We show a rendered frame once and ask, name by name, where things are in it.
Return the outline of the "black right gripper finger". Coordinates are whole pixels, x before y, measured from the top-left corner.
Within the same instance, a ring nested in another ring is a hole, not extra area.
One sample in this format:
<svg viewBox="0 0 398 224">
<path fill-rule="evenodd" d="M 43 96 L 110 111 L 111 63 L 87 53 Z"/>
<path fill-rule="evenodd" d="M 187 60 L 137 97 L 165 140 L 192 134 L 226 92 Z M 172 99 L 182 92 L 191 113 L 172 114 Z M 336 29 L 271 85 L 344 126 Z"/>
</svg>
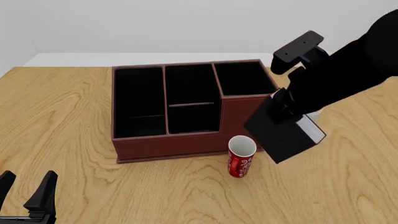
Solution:
<svg viewBox="0 0 398 224">
<path fill-rule="evenodd" d="M 291 121 L 296 123 L 303 115 L 294 111 L 292 99 L 285 88 L 278 89 L 272 95 L 272 120 L 275 123 Z"/>
</svg>

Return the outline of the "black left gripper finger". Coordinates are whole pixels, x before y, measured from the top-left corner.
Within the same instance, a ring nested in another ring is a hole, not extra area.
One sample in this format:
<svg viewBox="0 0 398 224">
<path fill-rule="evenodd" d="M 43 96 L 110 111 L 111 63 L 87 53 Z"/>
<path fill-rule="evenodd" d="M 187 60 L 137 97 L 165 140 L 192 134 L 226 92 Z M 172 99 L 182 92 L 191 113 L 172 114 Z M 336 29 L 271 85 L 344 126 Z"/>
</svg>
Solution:
<svg viewBox="0 0 398 224">
<path fill-rule="evenodd" d="M 56 215 L 55 190 L 58 175 L 50 170 L 46 173 L 39 187 L 24 204 L 29 211 L 29 218 L 43 218 L 45 215 Z"/>
<path fill-rule="evenodd" d="M 0 175 L 0 199 L 6 198 L 6 195 L 11 189 L 15 179 L 16 175 L 9 170 Z"/>
</svg>

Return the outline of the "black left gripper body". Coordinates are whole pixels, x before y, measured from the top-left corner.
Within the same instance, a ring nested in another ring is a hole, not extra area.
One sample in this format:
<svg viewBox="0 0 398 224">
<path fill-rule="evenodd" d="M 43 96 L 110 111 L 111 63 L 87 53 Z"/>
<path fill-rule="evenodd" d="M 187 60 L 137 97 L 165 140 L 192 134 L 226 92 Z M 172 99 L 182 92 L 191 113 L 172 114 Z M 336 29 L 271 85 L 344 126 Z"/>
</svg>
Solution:
<svg viewBox="0 0 398 224">
<path fill-rule="evenodd" d="M 55 224 L 56 212 L 29 211 L 28 216 L 0 216 L 0 224 Z"/>
</svg>

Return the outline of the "black book with white pages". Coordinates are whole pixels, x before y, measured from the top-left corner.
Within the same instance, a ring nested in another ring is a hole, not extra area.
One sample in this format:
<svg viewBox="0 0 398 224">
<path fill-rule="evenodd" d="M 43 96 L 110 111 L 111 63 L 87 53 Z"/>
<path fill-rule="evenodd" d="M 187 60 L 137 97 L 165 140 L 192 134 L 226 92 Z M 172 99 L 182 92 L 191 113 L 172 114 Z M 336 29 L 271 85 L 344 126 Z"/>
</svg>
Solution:
<svg viewBox="0 0 398 224">
<path fill-rule="evenodd" d="M 244 123 L 244 128 L 276 164 L 318 145 L 326 137 L 305 114 L 276 120 L 284 115 L 276 111 L 285 92 L 281 88 L 266 98 Z"/>
</svg>

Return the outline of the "red-brown desk caddy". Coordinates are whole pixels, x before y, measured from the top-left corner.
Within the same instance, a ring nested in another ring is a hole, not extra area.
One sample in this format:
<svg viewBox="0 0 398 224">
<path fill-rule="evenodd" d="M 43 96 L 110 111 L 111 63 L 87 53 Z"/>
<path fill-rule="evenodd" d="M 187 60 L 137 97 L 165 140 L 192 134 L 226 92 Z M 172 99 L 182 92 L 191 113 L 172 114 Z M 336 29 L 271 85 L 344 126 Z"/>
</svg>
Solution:
<svg viewBox="0 0 398 224">
<path fill-rule="evenodd" d="M 225 154 L 276 89 L 259 59 L 113 67 L 118 162 Z"/>
</svg>

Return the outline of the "red mug with white pattern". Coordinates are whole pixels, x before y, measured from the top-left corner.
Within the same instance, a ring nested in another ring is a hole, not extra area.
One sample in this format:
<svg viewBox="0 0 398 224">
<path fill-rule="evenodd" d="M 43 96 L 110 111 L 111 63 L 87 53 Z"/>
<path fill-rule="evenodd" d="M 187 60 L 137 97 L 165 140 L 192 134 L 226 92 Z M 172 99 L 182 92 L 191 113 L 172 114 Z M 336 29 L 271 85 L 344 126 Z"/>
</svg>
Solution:
<svg viewBox="0 0 398 224">
<path fill-rule="evenodd" d="M 228 142 L 228 173 L 236 178 L 245 177 L 257 151 L 253 139 L 234 136 Z"/>
</svg>

